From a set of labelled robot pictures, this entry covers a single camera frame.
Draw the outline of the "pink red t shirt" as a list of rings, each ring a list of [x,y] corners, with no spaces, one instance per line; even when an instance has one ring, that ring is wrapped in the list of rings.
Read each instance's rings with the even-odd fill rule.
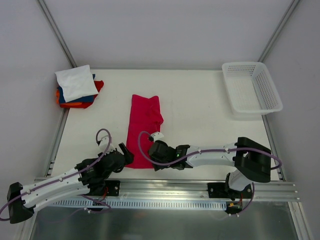
[[[147,134],[160,132],[163,122],[158,96],[151,98],[136,94],[132,96],[126,147],[134,155],[134,160],[127,166],[128,168],[153,168],[152,163],[143,157],[141,151],[148,153],[152,142],[148,139]]]

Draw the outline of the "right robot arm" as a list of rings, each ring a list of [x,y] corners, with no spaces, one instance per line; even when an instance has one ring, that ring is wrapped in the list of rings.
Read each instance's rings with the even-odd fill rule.
[[[252,184],[271,181],[271,151],[247,137],[239,137],[237,142],[221,148],[188,144],[173,148],[162,140],[155,140],[148,150],[148,159],[155,171],[202,166],[234,167],[235,171],[226,175],[224,183],[208,185],[208,194],[213,198],[229,198],[232,201],[249,198],[252,192],[247,190]]]

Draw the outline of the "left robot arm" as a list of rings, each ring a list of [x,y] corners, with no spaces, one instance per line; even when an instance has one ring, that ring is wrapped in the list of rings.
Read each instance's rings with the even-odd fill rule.
[[[18,224],[50,204],[78,195],[101,196],[110,187],[106,179],[133,163],[134,155],[123,143],[98,158],[88,158],[71,170],[47,180],[23,186],[15,182],[7,193],[8,221]]]

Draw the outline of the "blue folded t shirt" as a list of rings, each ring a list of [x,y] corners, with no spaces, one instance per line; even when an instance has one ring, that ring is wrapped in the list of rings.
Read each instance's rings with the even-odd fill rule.
[[[82,96],[82,97],[77,98],[75,100],[66,102],[65,97],[64,97],[64,93],[63,93],[63,89],[60,86],[58,86],[57,91],[56,91],[57,102],[61,105],[62,104],[81,105],[82,103],[92,103],[94,101],[94,96],[95,95]]]

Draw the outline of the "white folded t shirt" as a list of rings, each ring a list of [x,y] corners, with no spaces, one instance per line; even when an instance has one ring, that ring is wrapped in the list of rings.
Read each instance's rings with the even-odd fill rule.
[[[67,103],[99,93],[88,64],[67,70],[56,71],[55,75],[58,85],[62,88],[64,100]]]

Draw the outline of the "white plastic basket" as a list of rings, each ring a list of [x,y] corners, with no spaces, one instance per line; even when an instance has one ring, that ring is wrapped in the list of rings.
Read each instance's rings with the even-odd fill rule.
[[[231,111],[237,118],[256,118],[280,112],[283,103],[262,62],[228,62],[221,67]]]

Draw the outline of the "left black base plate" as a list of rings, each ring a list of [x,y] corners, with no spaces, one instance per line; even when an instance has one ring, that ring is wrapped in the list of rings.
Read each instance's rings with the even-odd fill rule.
[[[98,195],[105,197],[118,197],[120,192],[120,184],[121,182],[119,180],[105,180]]]

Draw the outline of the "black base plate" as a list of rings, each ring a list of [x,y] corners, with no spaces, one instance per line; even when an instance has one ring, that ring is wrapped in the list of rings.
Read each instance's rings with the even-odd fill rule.
[[[238,191],[229,188],[225,182],[209,182],[207,184],[208,196],[211,199],[250,199],[253,195],[251,185],[247,185],[244,190]]]
[[[105,180],[98,195],[105,197],[118,197],[120,192],[120,184],[121,182],[119,180]]]

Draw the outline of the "aluminium mounting rail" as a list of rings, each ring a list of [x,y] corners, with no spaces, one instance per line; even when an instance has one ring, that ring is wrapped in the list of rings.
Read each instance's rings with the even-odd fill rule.
[[[118,199],[149,200],[217,200],[228,198],[209,198],[208,183],[222,183],[218,180],[159,180],[159,179],[119,179],[119,196],[106,196]],[[296,185],[288,181],[256,183],[252,197],[256,201],[300,202]]]

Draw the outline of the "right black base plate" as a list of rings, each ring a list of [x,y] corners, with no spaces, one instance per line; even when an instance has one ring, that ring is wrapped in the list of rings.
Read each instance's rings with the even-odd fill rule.
[[[253,195],[251,185],[247,185],[244,190],[238,191],[229,188],[225,182],[209,182],[207,184],[208,196],[211,199],[250,199]]]

